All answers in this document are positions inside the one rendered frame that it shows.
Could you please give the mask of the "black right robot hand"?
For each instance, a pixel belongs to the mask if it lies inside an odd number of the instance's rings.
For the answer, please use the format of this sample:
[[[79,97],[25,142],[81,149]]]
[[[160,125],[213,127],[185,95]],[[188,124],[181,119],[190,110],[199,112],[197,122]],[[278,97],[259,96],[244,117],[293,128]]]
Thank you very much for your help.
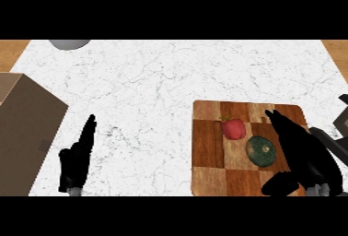
[[[342,194],[342,175],[337,163],[320,139],[277,111],[265,111],[287,161],[289,171],[274,174],[261,193],[287,196],[299,186],[303,190],[315,184],[328,184],[328,196]]]

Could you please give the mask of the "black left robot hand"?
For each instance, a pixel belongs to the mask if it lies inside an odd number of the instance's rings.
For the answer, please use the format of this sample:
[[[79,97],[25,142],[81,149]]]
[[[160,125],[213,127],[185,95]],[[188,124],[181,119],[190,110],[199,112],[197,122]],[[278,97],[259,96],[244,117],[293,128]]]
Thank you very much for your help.
[[[89,157],[94,146],[95,116],[91,114],[82,126],[78,142],[59,152],[60,185],[59,192],[66,193],[70,188],[81,189],[88,175]]]

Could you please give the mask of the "dark green round squash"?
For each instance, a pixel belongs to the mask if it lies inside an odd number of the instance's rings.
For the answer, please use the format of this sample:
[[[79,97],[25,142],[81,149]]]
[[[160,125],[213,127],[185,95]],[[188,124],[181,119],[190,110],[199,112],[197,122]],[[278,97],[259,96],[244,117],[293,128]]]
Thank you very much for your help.
[[[244,150],[249,161],[255,166],[265,168],[274,163],[274,145],[262,136],[252,136],[249,138]]]

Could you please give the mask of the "checkered wooden cutting board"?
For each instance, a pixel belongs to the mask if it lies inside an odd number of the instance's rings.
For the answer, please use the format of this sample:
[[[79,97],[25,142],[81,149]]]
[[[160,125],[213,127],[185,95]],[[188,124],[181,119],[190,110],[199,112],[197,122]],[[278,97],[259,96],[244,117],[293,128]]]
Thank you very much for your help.
[[[191,131],[191,194],[261,196],[261,187],[278,171],[289,171],[278,137],[265,110],[278,111],[303,129],[305,116],[297,105],[196,100]],[[246,135],[228,140],[221,133],[221,117],[240,119]],[[261,168],[246,155],[246,142],[262,136],[274,145],[274,163]]]

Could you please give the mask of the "brown box-shaped cabinet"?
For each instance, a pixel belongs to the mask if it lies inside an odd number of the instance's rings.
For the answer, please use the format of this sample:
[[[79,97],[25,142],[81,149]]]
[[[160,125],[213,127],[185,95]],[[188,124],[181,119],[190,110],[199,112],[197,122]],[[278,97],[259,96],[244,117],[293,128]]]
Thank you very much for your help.
[[[28,195],[66,110],[25,74],[0,72],[0,196]]]

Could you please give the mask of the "red bell pepper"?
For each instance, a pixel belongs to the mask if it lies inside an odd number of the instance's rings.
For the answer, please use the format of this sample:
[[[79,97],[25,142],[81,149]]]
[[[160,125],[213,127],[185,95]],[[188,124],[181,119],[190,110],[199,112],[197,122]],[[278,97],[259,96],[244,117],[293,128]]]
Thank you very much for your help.
[[[221,116],[221,132],[228,140],[238,140],[246,135],[244,124],[240,119],[230,119]]]

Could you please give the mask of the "grey round bowl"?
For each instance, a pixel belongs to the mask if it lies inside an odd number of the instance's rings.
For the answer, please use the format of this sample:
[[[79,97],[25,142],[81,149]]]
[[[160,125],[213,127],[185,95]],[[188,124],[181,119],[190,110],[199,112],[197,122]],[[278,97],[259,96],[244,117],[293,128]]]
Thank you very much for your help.
[[[70,51],[81,48],[88,40],[50,40],[50,43],[59,50]]]

